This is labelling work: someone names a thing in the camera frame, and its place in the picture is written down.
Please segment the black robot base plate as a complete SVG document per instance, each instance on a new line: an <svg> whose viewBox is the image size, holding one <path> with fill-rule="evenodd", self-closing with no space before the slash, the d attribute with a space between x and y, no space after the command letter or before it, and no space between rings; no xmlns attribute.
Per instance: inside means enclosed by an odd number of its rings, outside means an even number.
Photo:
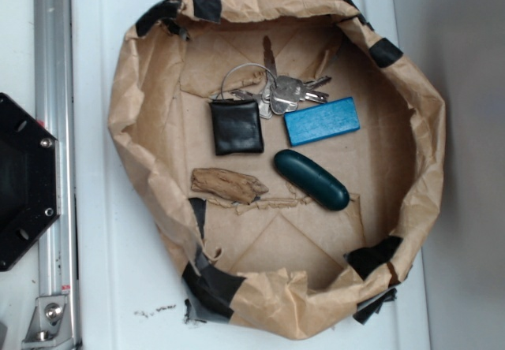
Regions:
<svg viewBox="0 0 505 350"><path fill-rule="evenodd" d="M1 94L1 271L10 270L59 217L58 141Z"/></svg>

